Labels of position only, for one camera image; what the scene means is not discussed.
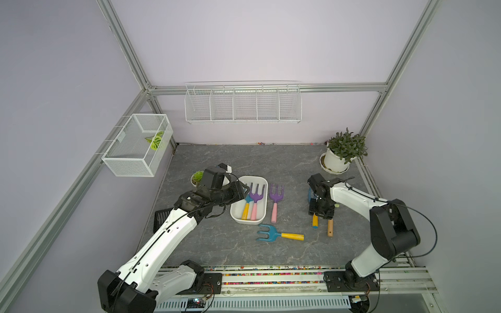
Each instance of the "gray tabletop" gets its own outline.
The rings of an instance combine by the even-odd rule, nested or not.
[[[254,225],[236,223],[228,212],[204,219],[174,250],[165,266],[179,266],[193,260],[203,266],[220,265],[332,265],[344,266],[370,243],[369,222],[341,205],[334,215],[334,237],[327,236],[327,220],[319,219],[312,228],[308,215],[308,178],[321,173],[326,179],[346,179],[355,188],[366,191],[355,163],[339,176],[322,170],[319,157],[323,145],[181,145],[166,173],[153,211],[172,207],[178,197],[192,189],[191,175],[211,165],[225,163],[237,176],[262,176],[268,183],[285,185],[284,199],[278,204],[279,232],[302,233],[304,241],[277,238],[275,242],[256,241]],[[273,202],[268,199],[263,223],[270,224]],[[221,212],[215,207],[213,213]],[[153,212],[140,246],[153,235]]]

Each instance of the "pink handle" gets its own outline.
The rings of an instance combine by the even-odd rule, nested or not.
[[[273,204],[273,211],[272,211],[272,224],[277,223],[277,203],[275,202]]]
[[[256,220],[256,215],[258,214],[258,202],[254,202],[254,205],[252,206],[252,214],[250,215],[250,220],[255,221]]]

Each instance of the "wall-mounted wire rack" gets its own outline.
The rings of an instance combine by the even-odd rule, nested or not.
[[[165,114],[132,114],[102,156],[115,176],[153,177],[172,136]]]
[[[299,123],[299,82],[187,83],[188,123]]]

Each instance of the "aluminum frame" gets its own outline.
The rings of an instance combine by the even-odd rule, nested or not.
[[[239,85],[239,89],[261,88],[262,85]],[[285,84],[266,85],[267,87],[286,88]],[[205,89],[222,89],[224,85],[203,86]],[[355,92],[355,91],[378,91],[385,92],[388,88],[386,83],[335,83],[335,84],[301,84],[299,90],[305,92]],[[186,86],[153,86],[149,90],[152,96],[185,95]]]
[[[405,261],[400,263],[400,267],[383,267],[380,269],[381,291],[380,294],[421,294],[428,305],[431,313],[445,313],[446,310],[440,308],[438,290],[425,267],[410,267]],[[158,275],[169,273],[174,268],[162,268]],[[307,297],[314,300],[318,296],[326,295],[358,295],[360,292],[328,292],[323,280],[323,272],[343,271],[339,267],[329,266],[221,266],[209,267],[205,269],[208,273],[222,273],[221,294],[214,295],[216,298],[228,298],[238,300],[239,298],[262,298],[275,297],[280,301],[281,297]],[[277,275],[280,273],[292,273],[287,275]],[[301,283],[288,283],[290,281],[300,281]],[[371,303],[374,302],[376,293],[371,293]],[[186,301],[194,295],[175,295],[166,302]],[[157,304],[157,308],[167,307],[162,303]]]
[[[380,92],[380,95],[377,98],[376,103],[372,107],[369,115],[367,116],[364,124],[362,125],[362,128],[360,129],[360,134],[362,136],[367,136],[372,126],[374,125],[374,122],[381,113],[381,110],[383,110],[384,106],[386,105],[386,102],[393,93],[393,90],[395,89],[395,86],[400,80],[400,77],[402,77],[402,74],[407,64],[409,63],[409,60],[414,54],[417,45],[423,38],[423,35],[426,32],[426,29],[428,28],[428,25],[430,24],[431,19],[435,15],[441,2],[442,0],[429,0],[428,3],[426,4],[423,14],[421,14],[421,17],[419,18],[416,27],[414,28],[409,40],[407,41],[407,44],[405,45],[405,48],[402,51],[402,54],[398,58],[395,67],[391,71],[390,76],[386,81],[386,84],[388,86],[387,90]]]
[[[110,25],[110,30],[117,38],[120,48],[124,53],[124,56],[140,86],[141,91],[129,106],[127,111],[120,118],[119,122],[110,132],[106,140],[101,144],[96,154],[94,154],[91,160],[87,163],[77,180],[66,192],[65,196],[61,199],[44,225],[16,260],[13,267],[0,282],[0,313],[6,312],[14,303],[43,257],[47,254],[47,251],[51,247],[52,243],[65,226],[71,214],[80,203],[80,200],[85,195],[86,191],[89,189],[101,169],[103,163],[100,155],[109,146],[109,140],[112,140],[117,135],[120,130],[119,127],[123,125],[127,116],[132,113],[138,113],[145,102],[148,103],[154,113],[162,114],[156,96],[184,95],[186,93],[185,86],[151,86],[111,2],[109,0],[97,0],[97,3]],[[440,3],[441,0],[430,0],[428,2],[418,24],[416,25],[404,51],[398,59],[397,64],[395,65],[386,83],[302,84],[301,92],[378,91],[380,96],[378,97],[360,131],[362,135],[367,135],[374,124],[374,121],[377,119],[379,113],[386,104],[389,96],[393,92],[394,87],[398,83],[398,80],[408,64],[412,53],[421,40]],[[173,147],[173,152],[175,152],[177,143],[174,141],[173,137],[171,137],[170,143]],[[370,175],[368,170],[367,176],[365,177],[369,184],[370,181],[373,182],[372,175]],[[375,184],[374,188],[375,189],[373,191],[377,194],[378,191]]]

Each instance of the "black cable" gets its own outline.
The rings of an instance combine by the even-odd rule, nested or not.
[[[382,200],[381,200],[381,199],[379,199],[378,197],[374,197],[374,198],[372,198],[372,197],[370,197],[370,196],[368,196],[368,195],[365,195],[365,194],[363,194],[363,193],[360,193],[360,192],[358,192],[358,191],[354,190],[352,186],[348,186],[348,184],[346,183],[348,180],[350,180],[350,179],[352,179],[352,178],[354,178],[354,177],[350,177],[350,178],[348,178],[348,179],[346,179],[346,180],[344,181],[344,183],[345,183],[345,187],[346,187],[346,188],[348,188],[349,190],[351,190],[351,191],[353,191],[353,192],[355,192],[355,193],[358,193],[359,195],[362,195],[362,196],[364,196],[364,197],[366,197],[366,198],[369,198],[369,199],[371,199],[371,200],[372,200],[372,201],[374,201],[374,202],[376,202],[376,201],[380,201],[380,202],[385,202],[385,203],[388,203],[388,204],[395,204],[395,205],[399,205],[399,206],[402,206],[402,207],[405,207],[405,208],[411,209],[411,210],[413,210],[414,212],[417,212],[417,213],[421,214],[424,218],[426,218],[426,220],[427,220],[428,222],[430,222],[431,226],[433,227],[433,230],[435,231],[435,243],[433,244],[433,247],[430,249],[430,251],[428,251],[428,252],[427,252],[427,253],[425,253],[425,254],[416,255],[416,256],[412,256],[412,257],[422,257],[422,256],[425,256],[425,255],[429,255],[429,254],[430,254],[433,250],[435,250],[435,247],[437,246],[437,242],[438,242],[438,233],[437,233],[437,229],[436,229],[435,225],[433,224],[433,222],[432,222],[432,221],[431,221],[431,220],[430,220],[430,219],[429,219],[426,215],[424,215],[423,213],[421,213],[421,212],[419,212],[418,210],[413,209],[413,208],[411,208],[411,207],[409,207],[409,206],[406,206],[406,205],[403,205],[403,204],[399,204],[399,203],[393,203],[393,202],[391,202],[391,201],[382,201]]]
[[[210,293],[210,297],[209,298],[212,298],[212,301],[210,302],[209,306],[207,308],[205,308],[201,313],[205,313],[207,312],[208,309],[210,309],[210,307],[212,306],[212,303],[214,303],[214,286],[212,286],[211,283],[210,284],[210,289],[212,290],[211,293]]]
[[[237,180],[239,183],[242,183],[242,182],[240,181],[240,179],[238,178],[238,176],[236,176],[235,174],[233,174],[233,173],[228,173],[228,174],[235,176],[236,180]],[[232,199],[232,200],[230,200],[230,201],[233,201],[233,200],[234,200],[235,198],[237,198],[237,197],[238,197],[238,194],[235,194],[235,196],[233,196],[233,199]],[[213,215],[211,215],[211,216],[206,216],[205,218],[213,218],[213,217],[218,217],[218,216],[220,216],[221,214],[223,214],[225,211],[226,211],[226,205],[223,207],[222,212],[221,212],[220,214],[213,214]]]
[[[381,297],[381,272],[379,270],[377,270],[376,272],[378,272],[378,274],[379,274],[379,291],[377,293],[377,301],[376,301],[376,305],[374,306],[374,308],[367,313],[374,312],[374,310],[377,308],[377,305],[379,304],[379,298]]]

